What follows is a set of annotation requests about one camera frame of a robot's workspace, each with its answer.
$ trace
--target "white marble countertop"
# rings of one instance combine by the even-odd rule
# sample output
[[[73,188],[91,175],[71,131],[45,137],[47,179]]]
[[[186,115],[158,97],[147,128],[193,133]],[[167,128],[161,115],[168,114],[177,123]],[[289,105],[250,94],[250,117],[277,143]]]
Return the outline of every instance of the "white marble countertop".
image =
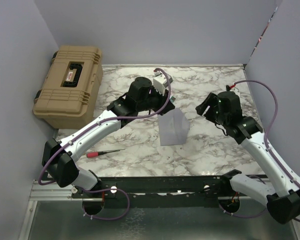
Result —
[[[96,158],[82,156],[77,165],[99,177],[198,176],[222,175],[238,169],[245,174],[262,174],[259,165],[234,139],[223,135],[213,123],[197,115],[195,107],[210,92],[219,93],[226,85],[244,80],[242,67],[163,67],[172,76],[174,105],[190,121],[183,145],[160,146],[157,117],[134,120],[110,134],[89,151],[125,149]],[[131,82],[142,76],[151,79],[154,67],[107,67],[99,89],[94,117],[110,102],[127,92]],[[257,111],[248,85],[237,85],[243,114],[256,119]],[[76,130],[60,129],[57,139]]]

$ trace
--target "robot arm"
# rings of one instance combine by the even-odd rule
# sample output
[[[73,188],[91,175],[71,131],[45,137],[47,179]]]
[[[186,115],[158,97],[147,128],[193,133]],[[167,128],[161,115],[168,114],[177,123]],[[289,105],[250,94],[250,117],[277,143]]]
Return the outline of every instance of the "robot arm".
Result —
[[[287,223],[300,215],[300,188],[282,170],[270,155],[264,143],[264,133],[255,119],[242,115],[239,97],[232,91],[218,95],[210,93],[196,112],[217,125],[222,125],[228,136],[243,146],[260,165],[272,185],[265,185],[253,180],[238,170],[226,173],[227,187],[243,193],[267,206],[271,216],[279,223]],[[292,171],[282,157],[269,143],[272,152],[300,184],[300,177]]]
[[[129,91],[113,101],[94,121],[58,142],[53,138],[48,140],[44,146],[43,166],[60,151],[46,168],[53,180],[61,188],[74,185],[85,190],[100,189],[97,175],[90,170],[77,167],[75,162],[101,139],[133,121],[139,112],[149,110],[156,112],[165,106],[159,113],[163,115],[174,109],[175,106],[170,101],[165,105],[169,97],[165,79],[162,74],[156,74],[152,85],[149,79],[137,77],[131,83]]]

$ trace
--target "purple cable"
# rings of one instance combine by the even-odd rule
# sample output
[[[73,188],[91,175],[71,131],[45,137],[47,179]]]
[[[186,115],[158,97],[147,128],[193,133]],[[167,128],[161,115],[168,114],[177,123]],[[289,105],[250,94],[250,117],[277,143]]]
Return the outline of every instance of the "purple cable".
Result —
[[[259,176],[250,175],[249,178],[251,178],[251,179],[259,179],[260,182],[262,182],[263,184],[266,184],[265,181],[263,181],[261,179],[261,177],[259,177]],[[227,214],[227,215],[229,215],[231,217],[235,217],[235,218],[239,218],[239,219],[254,219],[254,218],[260,217],[262,214],[264,214],[267,211],[267,208],[265,208],[261,212],[257,213],[256,215],[245,216],[245,215],[233,214],[231,212],[228,212],[220,204],[219,204],[219,208],[222,209],[223,213],[225,213],[225,214]]]
[[[108,121],[112,121],[112,120],[123,120],[123,119],[132,119],[132,120],[135,120],[135,119],[146,119],[146,118],[150,118],[154,115],[157,115],[159,114],[163,109],[165,109],[165,107],[168,105],[169,101],[170,101],[170,96],[171,96],[171,83],[169,82],[169,77],[167,75],[167,73],[162,70],[161,68],[157,67],[156,69],[154,69],[154,72],[158,72],[160,71],[166,78],[166,81],[168,83],[168,95],[167,95],[167,98],[166,98],[166,101],[164,102],[163,106],[158,110],[158,111],[155,111],[149,115],[145,115],[145,116],[116,116],[116,117],[109,117],[109,118],[106,118],[106,119],[103,119],[101,120],[100,122],[97,122],[93,125],[91,125],[90,127],[88,127],[86,130],[84,130],[82,133],[78,134],[78,136],[74,137],[71,142],[75,142],[76,140],[78,140],[80,137],[82,137],[84,134],[86,134],[87,132],[89,132],[91,129],[94,129],[95,127],[97,126],[100,126],[101,124],[105,123],[105,122],[108,122]],[[40,175],[39,175],[39,178],[38,178],[38,183],[39,185],[48,185],[48,184],[52,184],[54,183],[55,181],[52,180],[52,181],[47,181],[47,182],[42,182],[42,177],[44,176],[45,174],[45,171],[47,170],[48,166],[50,165],[50,163],[55,159],[55,157],[61,153],[65,148],[69,147],[69,143],[66,143],[64,146],[62,146],[58,151],[55,152],[55,154],[52,155],[52,157],[50,157],[50,159],[46,162],[46,164],[44,165],[44,167],[42,168],[41,172],[40,172]]]
[[[296,180],[294,180],[294,177],[290,174],[290,172],[285,168],[285,166],[280,162],[280,160],[277,158],[277,156],[274,154],[274,152],[271,150],[269,143],[268,143],[268,139],[269,139],[269,132],[270,129],[272,127],[272,125],[275,122],[275,119],[277,117],[278,114],[278,100],[277,97],[274,93],[274,91],[272,91],[272,89],[266,85],[265,83],[261,82],[261,81],[256,81],[256,80],[241,80],[241,81],[236,81],[234,83],[234,85],[240,84],[240,83],[257,83],[257,84],[261,84],[262,86],[264,86],[266,89],[269,90],[269,92],[271,93],[273,99],[274,99],[274,104],[275,104],[275,109],[274,109],[274,114],[273,117],[270,121],[269,126],[264,130],[264,144],[266,146],[266,149],[268,150],[268,152],[270,153],[270,155],[273,157],[273,159],[275,160],[275,162],[279,165],[279,167],[284,171],[284,173],[290,178],[291,181],[293,181],[293,183],[295,185],[297,185],[298,188],[300,188],[300,183],[298,183]]]
[[[126,200],[127,200],[126,209],[125,209],[124,213],[122,213],[120,216],[107,218],[107,217],[101,217],[101,216],[96,216],[96,215],[89,215],[89,214],[86,213],[85,208],[82,207],[82,210],[84,212],[83,216],[88,216],[88,217],[93,218],[93,219],[99,219],[99,220],[104,220],[104,221],[113,221],[113,220],[121,219],[122,217],[124,217],[129,212],[129,209],[130,209],[130,199],[129,199],[129,196],[128,196],[128,194],[125,191],[123,191],[123,190],[121,190],[119,188],[116,188],[116,189],[107,188],[107,189],[101,189],[101,190],[95,190],[95,191],[88,191],[88,190],[85,190],[83,188],[81,188],[81,189],[83,191],[85,191],[86,193],[89,193],[89,194],[96,194],[96,193],[102,193],[102,192],[111,191],[111,190],[112,191],[117,190],[119,192],[122,192],[125,195]]]

